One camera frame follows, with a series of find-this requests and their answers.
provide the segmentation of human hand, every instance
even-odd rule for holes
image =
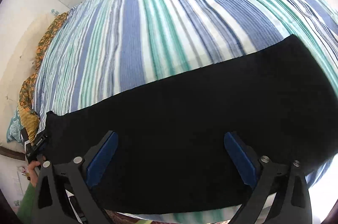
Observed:
[[[40,166],[40,162],[39,161],[31,161],[31,163],[28,164],[28,172],[30,175],[30,183],[33,185],[33,187],[35,188],[35,186],[38,183],[38,175],[35,172],[34,168],[37,166]]]

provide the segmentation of folded black garment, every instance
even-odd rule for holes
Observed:
[[[210,210],[238,205],[251,194],[224,148],[225,132],[236,131],[274,162],[299,160],[308,174],[338,152],[337,117],[328,79],[292,35],[64,116],[49,113],[45,155],[54,164],[69,162],[112,130],[119,146],[92,188],[103,208],[148,214]]]

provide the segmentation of metal screw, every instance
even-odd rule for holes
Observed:
[[[45,161],[45,162],[43,163],[43,167],[45,167],[45,168],[48,168],[49,165],[50,165],[50,161]]]
[[[270,161],[270,158],[268,158],[266,155],[263,155],[261,157],[261,161],[264,162],[264,163],[268,163]]]
[[[82,162],[82,157],[80,157],[80,156],[77,156],[77,157],[75,157],[75,158],[74,158],[74,160],[73,160],[73,161],[74,161],[74,163],[75,163],[75,164],[79,164],[79,163],[81,163],[81,162]]]
[[[294,164],[296,167],[299,167],[299,166],[300,166],[300,163],[299,163],[298,160],[295,160],[295,161],[293,162],[293,164]]]

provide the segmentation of striped duvet cover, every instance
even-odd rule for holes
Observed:
[[[324,0],[85,0],[55,35],[38,74],[33,107],[91,106],[122,91],[254,53],[295,34],[338,95],[338,14]],[[229,208],[158,216],[210,223]]]

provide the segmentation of green sleeve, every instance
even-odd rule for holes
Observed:
[[[29,183],[25,195],[20,203],[18,213],[16,214],[23,224],[31,223],[34,196],[35,188],[31,183]]]

